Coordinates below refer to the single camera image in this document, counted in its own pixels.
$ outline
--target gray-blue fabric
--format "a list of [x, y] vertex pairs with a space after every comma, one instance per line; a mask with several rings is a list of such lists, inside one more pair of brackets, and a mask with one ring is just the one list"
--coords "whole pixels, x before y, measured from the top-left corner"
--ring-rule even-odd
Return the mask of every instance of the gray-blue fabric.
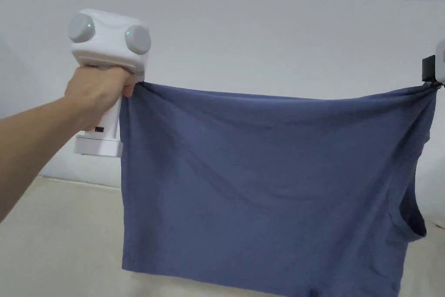
[[437, 88], [345, 100], [138, 84], [121, 110], [123, 268], [284, 296], [395, 297], [426, 234]]

